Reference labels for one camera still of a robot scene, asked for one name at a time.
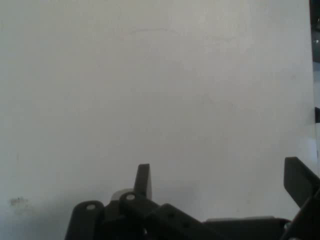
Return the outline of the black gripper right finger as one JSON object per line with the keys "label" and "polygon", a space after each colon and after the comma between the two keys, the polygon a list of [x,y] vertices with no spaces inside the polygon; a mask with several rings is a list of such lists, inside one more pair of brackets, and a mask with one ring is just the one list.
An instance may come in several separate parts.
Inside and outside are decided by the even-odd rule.
{"label": "black gripper right finger", "polygon": [[285,228],[283,240],[318,240],[320,238],[320,178],[299,158],[284,161],[285,190],[299,211]]}

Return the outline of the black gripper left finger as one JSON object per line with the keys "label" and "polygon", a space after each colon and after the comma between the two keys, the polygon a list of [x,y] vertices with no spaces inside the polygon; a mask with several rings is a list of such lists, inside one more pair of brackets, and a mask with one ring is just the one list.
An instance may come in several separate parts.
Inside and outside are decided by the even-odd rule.
{"label": "black gripper left finger", "polygon": [[72,211],[67,240],[218,240],[220,234],[170,204],[152,201],[151,168],[140,164],[134,187],[108,205],[91,200]]}

